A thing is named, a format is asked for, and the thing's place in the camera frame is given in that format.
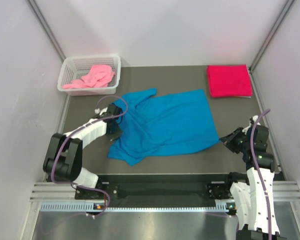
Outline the blue t shirt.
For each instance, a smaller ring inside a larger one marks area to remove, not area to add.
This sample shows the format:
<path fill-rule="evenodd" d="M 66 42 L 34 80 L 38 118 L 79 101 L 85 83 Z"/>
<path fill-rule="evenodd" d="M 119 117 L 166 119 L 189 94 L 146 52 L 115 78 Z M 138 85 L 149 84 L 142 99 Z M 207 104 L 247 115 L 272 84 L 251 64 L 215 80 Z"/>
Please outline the blue t shirt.
<path fill-rule="evenodd" d="M 108 158 L 134 166 L 146 157 L 194 154 L 219 142 L 203 89 L 157 96 L 157 89 L 130 92 L 113 102 L 125 113 L 123 131 Z"/>

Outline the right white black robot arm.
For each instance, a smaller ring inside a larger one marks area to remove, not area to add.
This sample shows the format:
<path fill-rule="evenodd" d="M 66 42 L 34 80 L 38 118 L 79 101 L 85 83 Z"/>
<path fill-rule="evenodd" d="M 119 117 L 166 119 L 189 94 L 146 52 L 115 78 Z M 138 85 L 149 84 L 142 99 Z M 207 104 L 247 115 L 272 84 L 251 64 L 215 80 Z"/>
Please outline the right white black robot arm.
<path fill-rule="evenodd" d="M 228 210 L 229 215 L 236 215 L 238 219 L 237 240 L 284 239 L 274 210 L 275 161 L 267 152 L 268 137 L 269 129 L 253 122 L 219 139 L 231 152 L 241 153 L 246 164 L 246 173 L 230 172 L 223 184 L 207 185 L 210 198 L 234 200 L 234 206 Z"/>

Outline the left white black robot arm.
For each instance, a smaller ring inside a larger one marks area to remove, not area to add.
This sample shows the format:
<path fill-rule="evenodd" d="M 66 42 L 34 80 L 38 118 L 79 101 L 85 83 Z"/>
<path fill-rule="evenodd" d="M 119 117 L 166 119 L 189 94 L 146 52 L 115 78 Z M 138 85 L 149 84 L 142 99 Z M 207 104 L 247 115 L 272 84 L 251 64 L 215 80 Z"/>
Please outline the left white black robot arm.
<path fill-rule="evenodd" d="M 109 104 L 96 110 L 88 122 L 67 133 L 52 135 L 43 162 L 43 171 L 57 184 L 69 184 L 78 193 L 87 193 L 92 198 L 109 200 L 99 177 L 83 167 L 83 150 L 93 141 L 103 136 L 110 140 L 118 139 L 123 131 L 117 120 L 124 115 L 123 110 Z"/>

